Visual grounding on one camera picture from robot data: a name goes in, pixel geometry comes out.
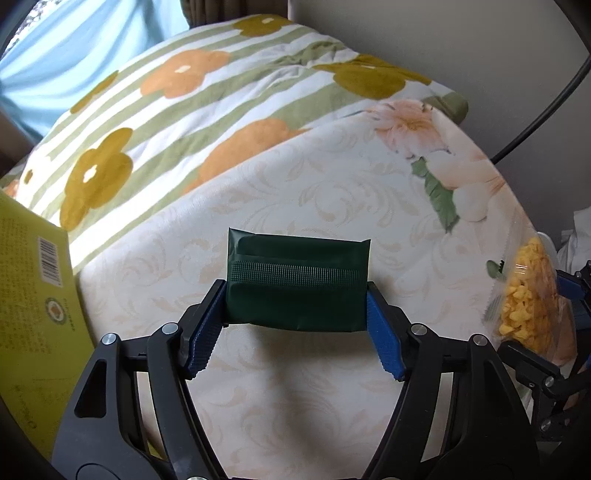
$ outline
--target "brown curtain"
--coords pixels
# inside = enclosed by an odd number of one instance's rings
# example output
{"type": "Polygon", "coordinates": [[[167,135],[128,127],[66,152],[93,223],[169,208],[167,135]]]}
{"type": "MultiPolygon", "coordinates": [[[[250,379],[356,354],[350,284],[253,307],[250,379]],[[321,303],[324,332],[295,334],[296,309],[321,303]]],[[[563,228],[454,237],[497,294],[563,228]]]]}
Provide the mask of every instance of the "brown curtain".
{"type": "Polygon", "coordinates": [[[180,0],[189,27],[223,22],[252,14],[287,17],[288,0],[180,0]]]}

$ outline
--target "green pouch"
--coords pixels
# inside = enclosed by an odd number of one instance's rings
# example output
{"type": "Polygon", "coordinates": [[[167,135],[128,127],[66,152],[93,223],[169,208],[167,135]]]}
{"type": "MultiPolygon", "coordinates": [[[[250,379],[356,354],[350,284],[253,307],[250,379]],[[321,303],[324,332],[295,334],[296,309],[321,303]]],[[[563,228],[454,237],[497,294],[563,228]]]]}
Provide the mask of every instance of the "green pouch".
{"type": "Polygon", "coordinates": [[[365,330],[369,241],[230,228],[229,323],[308,332],[365,330]]]}

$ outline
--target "blue gripper pad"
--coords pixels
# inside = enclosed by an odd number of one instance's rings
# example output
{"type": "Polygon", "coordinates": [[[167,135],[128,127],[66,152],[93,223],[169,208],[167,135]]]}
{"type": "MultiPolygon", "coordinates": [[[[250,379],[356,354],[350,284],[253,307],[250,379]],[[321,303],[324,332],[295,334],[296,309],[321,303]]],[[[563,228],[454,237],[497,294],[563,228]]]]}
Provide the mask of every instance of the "blue gripper pad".
{"type": "Polygon", "coordinates": [[[583,300],[585,298],[585,291],[577,282],[558,275],[556,278],[556,287],[558,295],[569,300],[583,300]]]}
{"type": "Polygon", "coordinates": [[[370,292],[367,293],[366,308],[367,329],[378,352],[379,360],[386,372],[391,373],[396,380],[402,381],[404,379],[404,364],[402,363],[400,341],[394,335],[386,317],[370,292]]]}
{"type": "Polygon", "coordinates": [[[197,332],[191,339],[189,361],[186,368],[193,377],[207,366],[213,347],[216,346],[217,339],[222,331],[225,298],[226,285],[221,288],[217,297],[213,300],[203,316],[197,332]]]}

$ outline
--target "blue curtain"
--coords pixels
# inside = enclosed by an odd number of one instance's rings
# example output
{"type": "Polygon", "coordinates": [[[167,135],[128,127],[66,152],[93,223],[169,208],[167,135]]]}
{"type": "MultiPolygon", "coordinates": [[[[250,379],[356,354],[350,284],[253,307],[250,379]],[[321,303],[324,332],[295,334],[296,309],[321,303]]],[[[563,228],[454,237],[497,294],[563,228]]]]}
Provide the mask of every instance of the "blue curtain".
{"type": "Polygon", "coordinates": [[[0,60],[0,108],[39,142],[104,77],[187,27],[178,0],[66,0],[0,60]]]}

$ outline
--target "floral comforter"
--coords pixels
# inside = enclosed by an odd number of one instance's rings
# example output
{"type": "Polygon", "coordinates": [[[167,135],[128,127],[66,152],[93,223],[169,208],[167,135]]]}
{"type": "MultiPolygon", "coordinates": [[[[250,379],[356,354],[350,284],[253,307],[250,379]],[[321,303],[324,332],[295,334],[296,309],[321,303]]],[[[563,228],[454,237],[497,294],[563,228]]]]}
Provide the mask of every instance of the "floral comforter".
{"type": "Polygon", "coordinates": [[[80,270],[155,212],[306,130],[424,99],[460,121],[457,93],[275,15],[173,37],[102,79],[58,120],[7,191],[69,232],[80,270]]]}
{"type": "MultiPolygon", "coordinates": [[[[534,234],[497,170],[448,117],[416,100],[388,101],[188,192],[82,268],[80,292],[95,338],[150,335],[225,278],[229,227],[369,238],[369,279],[411,322],[493,339],[495,325],[482,320],[495,282],[487,263],[503,259],[516,219],[534,234]]],[[[156,435],[147,379],[139,380],[156,435]]],[[[444,374],[426,458],[439,453],[451,383],[444,374]]],[[[366,332],[252,325],[224,329],[189,383],[226,473],[260,479],[360,478],[401,387],[366,332]]]]}

